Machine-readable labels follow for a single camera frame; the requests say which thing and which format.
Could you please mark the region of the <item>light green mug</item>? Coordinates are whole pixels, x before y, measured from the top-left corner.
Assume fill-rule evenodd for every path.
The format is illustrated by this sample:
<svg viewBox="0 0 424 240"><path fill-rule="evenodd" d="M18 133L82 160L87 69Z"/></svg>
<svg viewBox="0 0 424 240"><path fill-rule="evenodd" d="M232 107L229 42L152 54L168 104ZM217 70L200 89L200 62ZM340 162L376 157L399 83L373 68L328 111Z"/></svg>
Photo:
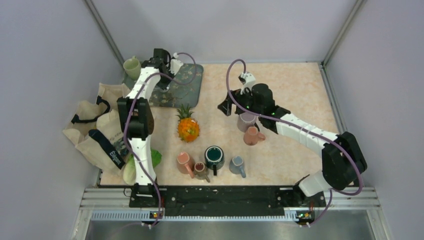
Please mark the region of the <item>light green mug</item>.
<svg viewBox="0 0 424 240"><path fill-rule="evenodd" d="M128 77L132 80L138 80L141 72L141 63L135 55L124 61L123 68Z"/></svg>

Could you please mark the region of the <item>salmon pink mug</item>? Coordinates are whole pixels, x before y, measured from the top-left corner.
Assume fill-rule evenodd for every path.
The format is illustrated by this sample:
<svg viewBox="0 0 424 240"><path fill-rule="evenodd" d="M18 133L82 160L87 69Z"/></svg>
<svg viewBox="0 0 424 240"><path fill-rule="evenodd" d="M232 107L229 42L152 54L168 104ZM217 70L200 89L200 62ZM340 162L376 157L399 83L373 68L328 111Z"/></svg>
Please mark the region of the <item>salmon pink mug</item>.
<svg viewBox="0 0 424 240"><path fill-rule="evenodd" d="M260 141L264 141L266 136L259 131L256 126L250 126L243 136L243 141L248 146L254 146Z"/></svg>

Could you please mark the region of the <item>dark green mug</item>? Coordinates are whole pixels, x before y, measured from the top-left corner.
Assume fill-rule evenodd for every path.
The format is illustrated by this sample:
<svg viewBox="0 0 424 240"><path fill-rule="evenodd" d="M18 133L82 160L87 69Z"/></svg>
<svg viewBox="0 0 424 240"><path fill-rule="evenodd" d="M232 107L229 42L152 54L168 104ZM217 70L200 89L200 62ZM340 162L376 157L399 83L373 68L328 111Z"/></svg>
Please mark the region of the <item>dark green mug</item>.
<svg viewBox="0 0 424 240"><path fill-rule="evenodd" d="M218 175L225 163L224 151L217 145L209 146L204 152L205 166L212 171L214 176Z"/></svg>

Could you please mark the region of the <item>blue grey mug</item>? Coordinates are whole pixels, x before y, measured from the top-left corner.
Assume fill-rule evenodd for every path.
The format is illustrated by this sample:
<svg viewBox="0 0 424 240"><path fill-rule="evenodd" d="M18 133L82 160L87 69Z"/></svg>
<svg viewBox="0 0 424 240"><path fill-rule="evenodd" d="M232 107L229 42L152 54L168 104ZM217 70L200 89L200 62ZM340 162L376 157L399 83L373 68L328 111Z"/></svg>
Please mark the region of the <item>blue grey mug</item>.
<svg viewBox="0 0 424 240"><path fill-rule="evenodd" d="M241 175L242 178L246 178L244 160L241 156L234 156L229 162L229 170L234 175Z"/></svg>

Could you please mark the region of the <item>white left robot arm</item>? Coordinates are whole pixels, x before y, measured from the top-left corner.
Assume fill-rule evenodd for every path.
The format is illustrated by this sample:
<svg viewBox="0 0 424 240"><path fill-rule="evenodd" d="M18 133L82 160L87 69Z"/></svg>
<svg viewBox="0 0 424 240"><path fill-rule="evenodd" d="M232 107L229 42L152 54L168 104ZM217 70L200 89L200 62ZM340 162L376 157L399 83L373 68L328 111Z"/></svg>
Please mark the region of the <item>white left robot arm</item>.
<svg viewBox="0 0 424 240"><path fill-rule="evenodd" d="M155 123L149 99L157 85L163 89L169 85L169 64L169 52L155 48L153 57L141 64L139 77L129 94L117 100L124 144L134 159L135 196L141 197L149 207L156 206L161 198L151 156Z"/></svg>

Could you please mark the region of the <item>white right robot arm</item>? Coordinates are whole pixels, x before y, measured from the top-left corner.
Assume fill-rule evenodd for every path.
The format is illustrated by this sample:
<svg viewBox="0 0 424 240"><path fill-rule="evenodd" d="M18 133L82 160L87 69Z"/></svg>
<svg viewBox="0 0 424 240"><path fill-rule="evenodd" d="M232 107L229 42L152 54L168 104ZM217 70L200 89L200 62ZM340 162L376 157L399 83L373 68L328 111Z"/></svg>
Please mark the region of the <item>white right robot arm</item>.
<svg viewBox="0 0 424 240"><path fill-rule="evenodd" d="M278 106L273 92L264 83L255 84L246 92L229 90L217 108L230 116L232 105L236 105L237 115L249 113L257 116L264 128L298 141L321 157L322 169L294 185L293 200L297 205L307 206L315 194L326 190L342 193L355 181L360 188L364 186L361 174L368 166L352 133L328 132L301 120Z"/></svg>

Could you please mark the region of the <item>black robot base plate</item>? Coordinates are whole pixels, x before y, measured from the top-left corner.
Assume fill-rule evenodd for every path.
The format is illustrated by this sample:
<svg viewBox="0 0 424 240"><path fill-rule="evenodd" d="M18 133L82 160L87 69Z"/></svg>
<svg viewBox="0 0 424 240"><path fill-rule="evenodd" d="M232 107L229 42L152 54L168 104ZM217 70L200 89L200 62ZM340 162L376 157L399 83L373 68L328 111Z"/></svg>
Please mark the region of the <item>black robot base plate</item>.
<svg viewBox="0 0 424 240"><path fill-rule="evenodd" d="M162 208L166 217L279 217L286 208L325 206L323 192L306 197L276 185L163 185L156 191L136 184L129 200L131 208Z"/></svg>

